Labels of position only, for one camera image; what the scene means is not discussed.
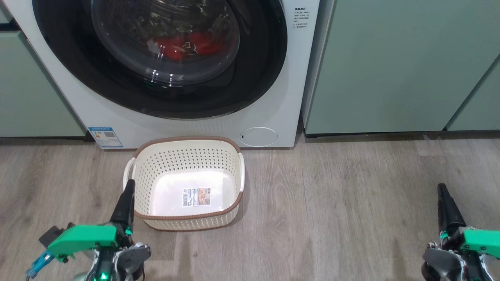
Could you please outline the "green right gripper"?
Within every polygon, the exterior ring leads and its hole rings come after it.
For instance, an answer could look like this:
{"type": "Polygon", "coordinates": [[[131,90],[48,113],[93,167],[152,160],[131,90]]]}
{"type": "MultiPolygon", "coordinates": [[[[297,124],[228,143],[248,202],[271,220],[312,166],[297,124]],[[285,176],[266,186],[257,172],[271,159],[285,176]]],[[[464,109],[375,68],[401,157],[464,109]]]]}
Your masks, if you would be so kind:
{"type": "Polygon", "coordinates": [[[479,228],[466,228],[467,226],[455,200],[450,195],[446,185],[439,183],[438,193],[438,218],[441,239],[444,234],[448,238],[463,239],[462,250],[476,251],[478,254],[487,254],[500,260],[500,231],[479,228]]]}

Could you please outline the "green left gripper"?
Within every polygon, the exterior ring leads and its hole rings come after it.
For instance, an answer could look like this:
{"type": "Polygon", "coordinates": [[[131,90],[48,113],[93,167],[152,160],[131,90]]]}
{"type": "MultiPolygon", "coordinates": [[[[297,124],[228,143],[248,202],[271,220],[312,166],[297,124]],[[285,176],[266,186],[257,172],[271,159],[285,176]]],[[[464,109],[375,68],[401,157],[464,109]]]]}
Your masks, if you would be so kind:
{"type": "MultiPolygon", "coordinates": [[[[126,235],[133,234],[135,181],[128,180],[111,215],[111,223],[118,224],[126,235]]],[[[112,225],[75,225],[67,228],[52,226],[39,237],[39,243],[59,262],[67,263],[74,254],[102,247],[118,246],[117,229],[112,225]]]]}

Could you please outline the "silver washing machine door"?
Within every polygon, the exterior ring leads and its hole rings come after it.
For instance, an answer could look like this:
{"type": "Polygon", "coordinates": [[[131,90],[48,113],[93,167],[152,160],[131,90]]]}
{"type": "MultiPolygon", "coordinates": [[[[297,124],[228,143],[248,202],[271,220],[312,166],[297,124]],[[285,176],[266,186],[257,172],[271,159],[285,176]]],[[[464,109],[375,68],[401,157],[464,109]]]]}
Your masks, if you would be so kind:
{"type": "Polygon", "coordinates": [[[280,0],[32,0],[46,43],[80,82],[130,110],[211,119],[264,96],[282,71],[288,31],[280,0]],[[175,62],[147,40],[210,32],[222,52],[175,62]]]}

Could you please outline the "red and white jersey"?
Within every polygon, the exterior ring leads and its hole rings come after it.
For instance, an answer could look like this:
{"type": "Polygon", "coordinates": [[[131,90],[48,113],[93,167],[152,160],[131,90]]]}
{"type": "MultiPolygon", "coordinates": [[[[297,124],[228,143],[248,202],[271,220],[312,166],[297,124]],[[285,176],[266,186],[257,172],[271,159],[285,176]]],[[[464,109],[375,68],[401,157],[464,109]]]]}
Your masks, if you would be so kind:
{"type": "Polygon", "coordinates": [[[188,32],[150,38],[146,44],[151,53],[180,62],[188,57],[218,54],[223,51],[225,41],[210,32],[188,32]]]}

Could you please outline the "cream perforated laundry basket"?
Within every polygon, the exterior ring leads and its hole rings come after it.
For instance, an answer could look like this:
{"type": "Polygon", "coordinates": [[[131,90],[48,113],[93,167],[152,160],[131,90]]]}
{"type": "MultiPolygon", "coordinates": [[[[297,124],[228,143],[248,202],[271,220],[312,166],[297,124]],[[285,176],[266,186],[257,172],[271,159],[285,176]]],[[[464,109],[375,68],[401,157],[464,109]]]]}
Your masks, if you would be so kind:
{"type": "Polygon", "coordinates": [[[134,214],[158,231],[202,231],[230,224],[245,189],[245,160],[230,139],[213,136],[156,139],[127,162],[135,181],[134,214]],[[183,189],[210,188],[211,206],[182,208],[183,189]]]}

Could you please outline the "white front-load washing machine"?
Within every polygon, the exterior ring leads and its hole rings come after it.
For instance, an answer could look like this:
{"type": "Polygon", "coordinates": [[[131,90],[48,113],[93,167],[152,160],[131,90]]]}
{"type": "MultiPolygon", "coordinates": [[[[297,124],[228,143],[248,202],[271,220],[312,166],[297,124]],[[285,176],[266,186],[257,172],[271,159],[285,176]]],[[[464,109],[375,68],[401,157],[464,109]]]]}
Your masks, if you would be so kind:
{"type": "Polygon", "coordinates": [[[154,139],[216,136],[245,146],[240,134],[253,127],[271,128],[277,140],[266,147],[292,147],[298,126],[320,0],[280,0],[288,34],[283,68],[270,90],[250,106],[211,119],[163,119],[122,107],[80,82],[58,60],[36,22],[32,0],[2,0],[55,84],[88,127],[111,127],[122,149],[137,149],[154,139]]]}

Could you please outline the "blue energy label sticker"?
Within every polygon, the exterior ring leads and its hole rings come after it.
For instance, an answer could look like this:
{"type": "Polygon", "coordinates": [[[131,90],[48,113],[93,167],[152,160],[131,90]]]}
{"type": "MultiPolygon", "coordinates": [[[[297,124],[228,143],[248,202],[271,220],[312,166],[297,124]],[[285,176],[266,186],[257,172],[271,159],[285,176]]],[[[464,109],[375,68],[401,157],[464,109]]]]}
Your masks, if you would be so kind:
{"type": "Polygon", "coordinates": [[[111,127],[88,127],[95,142],[102,149],[122,149],[123,145],[111,127]]]}

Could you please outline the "paper product label sticker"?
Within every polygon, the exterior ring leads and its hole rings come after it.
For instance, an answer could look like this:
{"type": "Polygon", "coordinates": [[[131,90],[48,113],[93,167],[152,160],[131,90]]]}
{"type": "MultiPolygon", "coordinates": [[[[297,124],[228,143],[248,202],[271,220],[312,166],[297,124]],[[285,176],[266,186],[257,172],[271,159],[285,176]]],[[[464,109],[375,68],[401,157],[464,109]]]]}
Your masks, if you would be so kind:
{"type": "Polygon", "coordinates": [[[182,191],[182,208],[195,206],[211,206],[210,188],[192,188],[182,191]]]}

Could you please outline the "pale green cabinet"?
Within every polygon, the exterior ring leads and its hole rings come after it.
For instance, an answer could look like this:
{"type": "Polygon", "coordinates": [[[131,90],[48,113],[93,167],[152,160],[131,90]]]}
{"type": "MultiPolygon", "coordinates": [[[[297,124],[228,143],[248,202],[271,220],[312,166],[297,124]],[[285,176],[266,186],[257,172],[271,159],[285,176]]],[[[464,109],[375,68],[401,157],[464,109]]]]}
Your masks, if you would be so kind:
{"type": "Polygon", "coordinates": [[[86,130],[0,0],[0,138],[75,138],[86,130]]]}
{"type": "Polygon", "coordinates": [[[452,116],[445,129],[500,130],[500,54],[452,116]]]}
{"type": "Polygon", "coordinates": [[[445,128],[500,55],[500,0],[335,0],[309,137],[445,128]]]}

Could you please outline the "oval filter access cover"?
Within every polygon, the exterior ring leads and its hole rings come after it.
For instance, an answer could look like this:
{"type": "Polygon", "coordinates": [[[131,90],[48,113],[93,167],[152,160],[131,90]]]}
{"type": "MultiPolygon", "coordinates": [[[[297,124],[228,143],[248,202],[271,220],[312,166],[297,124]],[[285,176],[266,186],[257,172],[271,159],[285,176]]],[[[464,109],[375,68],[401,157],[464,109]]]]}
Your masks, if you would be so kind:
{"type": "Polygon", "coordinates": [[[271,146],[277,140],[277,133],[271,128],[253,127],[241,132],[239,140],[254,148],[271,146]]]}

